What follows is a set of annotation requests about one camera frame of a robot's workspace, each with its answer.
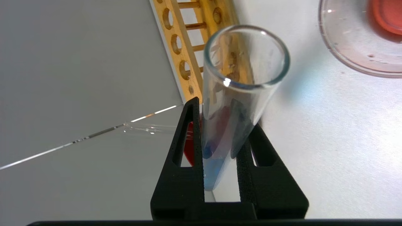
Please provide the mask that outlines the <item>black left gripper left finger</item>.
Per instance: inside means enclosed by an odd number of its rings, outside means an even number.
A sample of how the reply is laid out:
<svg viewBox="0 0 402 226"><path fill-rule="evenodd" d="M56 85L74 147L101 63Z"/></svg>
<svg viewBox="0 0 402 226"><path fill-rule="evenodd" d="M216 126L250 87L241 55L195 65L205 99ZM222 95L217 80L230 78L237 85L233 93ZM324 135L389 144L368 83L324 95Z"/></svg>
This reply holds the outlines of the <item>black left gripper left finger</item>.
<svg viewBox="0 0 402 226"><path fill-rule="evenodd" d="M151 198L153 220L189 219L190 210L205 202L199 113L198 97L185 103ZM191 167L181 167L187 129L191 122L194 164Z"/></svg>

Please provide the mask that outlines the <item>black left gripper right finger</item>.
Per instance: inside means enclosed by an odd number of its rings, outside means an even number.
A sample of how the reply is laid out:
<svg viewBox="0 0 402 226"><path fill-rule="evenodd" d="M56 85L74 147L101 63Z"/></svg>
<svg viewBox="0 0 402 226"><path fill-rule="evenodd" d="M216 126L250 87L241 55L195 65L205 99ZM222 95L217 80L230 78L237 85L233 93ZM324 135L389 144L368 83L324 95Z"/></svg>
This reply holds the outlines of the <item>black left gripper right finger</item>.
<svg viewBox="0 0 402 226"><path fill-rule="evenodd" d="M236 158L241 202L252 203L259 220L304 219L309 201L259 124Z"/></svg>

